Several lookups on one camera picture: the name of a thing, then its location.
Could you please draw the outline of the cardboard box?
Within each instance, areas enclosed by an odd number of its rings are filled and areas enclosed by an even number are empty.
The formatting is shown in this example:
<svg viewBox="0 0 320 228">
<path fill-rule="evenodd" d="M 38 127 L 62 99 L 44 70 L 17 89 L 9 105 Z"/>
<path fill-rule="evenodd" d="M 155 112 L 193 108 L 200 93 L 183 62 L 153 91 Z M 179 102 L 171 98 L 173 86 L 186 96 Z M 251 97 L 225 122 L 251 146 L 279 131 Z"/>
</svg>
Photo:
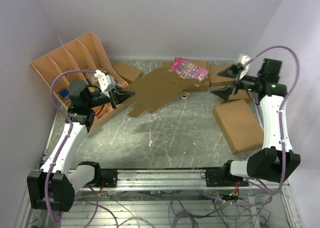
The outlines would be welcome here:
<svg viewBox="0 0 320 228">
<path fill-rule="evenodd" d="M 124 88 L 125 91 L 135 93 L 124 102 L 132 106 L 132 111 L 127 115 L 136 118 L 144 112 L 153 114 L 179 99 L 186 88 L 196 83 L 201 82 L 182 79 L 168 67 L 157 68 Z"/>
</svg>

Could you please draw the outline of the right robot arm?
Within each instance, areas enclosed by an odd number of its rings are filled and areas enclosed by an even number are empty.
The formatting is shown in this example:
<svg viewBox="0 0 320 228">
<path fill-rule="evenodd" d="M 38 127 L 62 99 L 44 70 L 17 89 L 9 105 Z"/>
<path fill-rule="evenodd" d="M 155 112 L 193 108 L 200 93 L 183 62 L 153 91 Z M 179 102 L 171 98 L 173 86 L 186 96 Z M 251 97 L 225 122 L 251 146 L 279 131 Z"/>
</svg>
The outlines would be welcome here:
<svg viewBox="0 0 320 228">
<path fill-rule="evenodd" d="M 233 185 L 240 177 L 282 183 L 301 163 L 300 155 L 293 152 L 287 129 L 286 101 L 290 93 L 286 85 L 279 83 L 282 62 L 265 58 L 257 76 L 250 76 L 247 75 L 248 61 L 249 57 L 243 55 L 238 62 L 218 72 L 218 76 L 232 81 L 212 91 L 225 100 L 239 90 L 256 93 L 262 110 L 262 149 L 247 161 L 224 164 L 228 169 L 221 172 L 220 180 L 226 186 Z"/>
</svg>

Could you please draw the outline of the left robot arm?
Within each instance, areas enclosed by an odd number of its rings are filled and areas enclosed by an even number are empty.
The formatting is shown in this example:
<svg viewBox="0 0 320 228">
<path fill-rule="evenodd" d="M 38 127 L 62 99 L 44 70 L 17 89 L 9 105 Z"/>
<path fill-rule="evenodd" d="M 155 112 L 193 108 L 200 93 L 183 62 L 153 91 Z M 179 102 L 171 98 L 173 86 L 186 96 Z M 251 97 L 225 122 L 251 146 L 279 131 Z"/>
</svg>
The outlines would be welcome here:
<svg viewBox="0 0 320 228">
<path fill-rule="evenodd" d="M 71 172 L 72 161 L 92 128 L 96 116 L 94 108 L 110 102 L 122 103 L 135 93 L 124 91 L 117 85 L 106 93 L 101 88 L 90 92 L 90 87 L 80 79 L 69 85 L 71 106 L 67 111 L 62 135 L 46 162 L 39 170 L 30 171 L 27 177 L 33 209 L 67 212 L 82 187 L 87 184 L 96 187 L 102 181 L 98 162 L 80 162 Z"/>
</svg>

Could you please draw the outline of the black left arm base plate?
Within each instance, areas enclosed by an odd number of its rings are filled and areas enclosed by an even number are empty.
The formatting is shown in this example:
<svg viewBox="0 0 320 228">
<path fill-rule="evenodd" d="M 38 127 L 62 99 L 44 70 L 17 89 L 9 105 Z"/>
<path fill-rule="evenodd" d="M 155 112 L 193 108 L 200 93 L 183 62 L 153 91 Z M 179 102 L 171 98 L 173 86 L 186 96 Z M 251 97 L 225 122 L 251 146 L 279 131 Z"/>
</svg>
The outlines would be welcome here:
<svg viewBox="0 0 320 228">
<path fill-rule="evenodd" d="M 95 187 L 115 188 L 118 182 L 118 171 L 115 169 L 102 169 L 94 175 Z"/>
</svg>

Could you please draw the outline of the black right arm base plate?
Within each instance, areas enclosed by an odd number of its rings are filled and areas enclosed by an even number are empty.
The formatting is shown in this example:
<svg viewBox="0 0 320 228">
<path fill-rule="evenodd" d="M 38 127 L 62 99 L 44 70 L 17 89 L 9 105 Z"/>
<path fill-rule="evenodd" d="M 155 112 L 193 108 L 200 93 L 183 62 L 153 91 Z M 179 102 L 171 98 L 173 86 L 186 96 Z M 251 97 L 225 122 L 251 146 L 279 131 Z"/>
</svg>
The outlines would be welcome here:
<svg viewBox="0 0 320 228">
<path fill-rule="evenodd" d="M 207 187 L 235 187 L 236 182 L 240 187 L 247 187 L 249 184 L 243 177 L 231 175 L 222 168 L 208 168 L 205 170 L 205 183 Z"/>
</svg>

